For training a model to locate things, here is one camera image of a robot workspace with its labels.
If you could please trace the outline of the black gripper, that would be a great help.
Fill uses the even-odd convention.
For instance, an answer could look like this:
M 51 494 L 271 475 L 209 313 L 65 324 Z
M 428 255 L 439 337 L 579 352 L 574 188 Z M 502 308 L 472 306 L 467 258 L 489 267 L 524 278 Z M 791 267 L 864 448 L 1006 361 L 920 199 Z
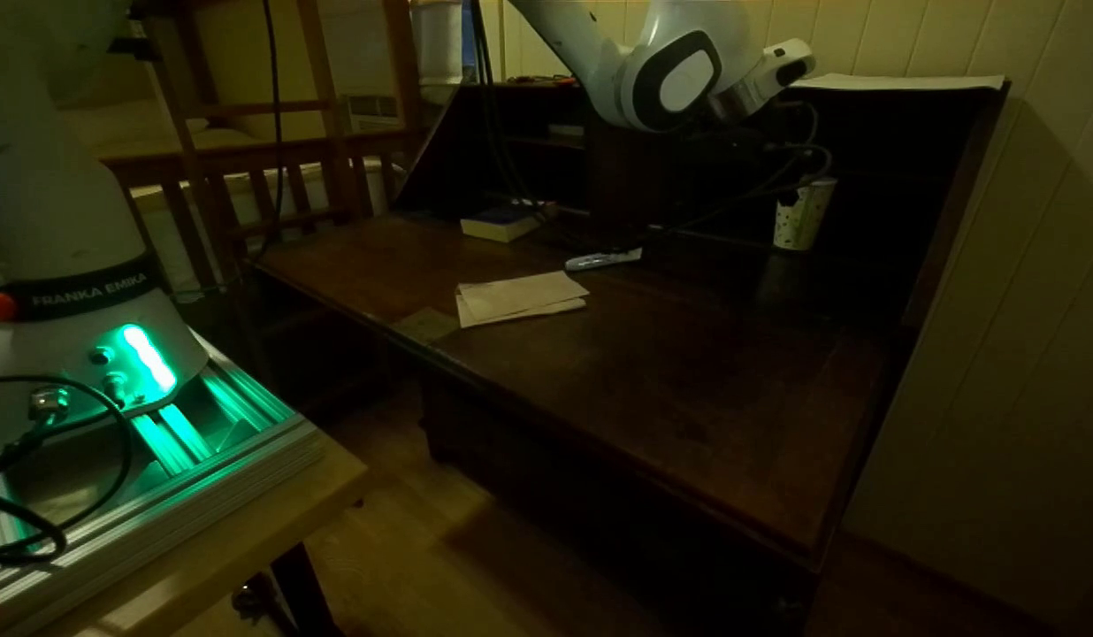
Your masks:
M 776 103 L 725 133 L 730 162 L 751 174 L 785 174 L 818 150 L 820 109 L 814 103 Z

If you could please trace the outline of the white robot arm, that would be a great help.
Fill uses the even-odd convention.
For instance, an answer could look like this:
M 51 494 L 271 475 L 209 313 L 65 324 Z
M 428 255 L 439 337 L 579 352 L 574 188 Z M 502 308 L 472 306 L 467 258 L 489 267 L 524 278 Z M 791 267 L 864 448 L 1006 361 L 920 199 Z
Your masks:
M 130 405 L 166 405 L 207 369 L 119 181 L 61 118 L 130 3 L 0 0 L 0 451 L 31 430 L 31 389 L 99 389 L 93 352 L 130 327 L 150 337 Z M 755 44 L 741 0 L 651 0 L 630 45 L 585 0 L 508 3 L 593 115 L 630 133 L 664 135 L 693 115 L 742 121 L 814 70 L 802 38 Z

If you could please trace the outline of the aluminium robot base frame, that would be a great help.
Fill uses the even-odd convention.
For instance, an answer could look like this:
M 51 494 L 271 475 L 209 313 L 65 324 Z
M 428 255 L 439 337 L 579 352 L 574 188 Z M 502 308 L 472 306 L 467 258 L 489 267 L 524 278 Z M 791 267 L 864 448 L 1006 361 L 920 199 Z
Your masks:
M 314 462 L 311 424 L 221 352 L 126 327 L 86 374 L 0 374 L 0 637 L 119 584 Z

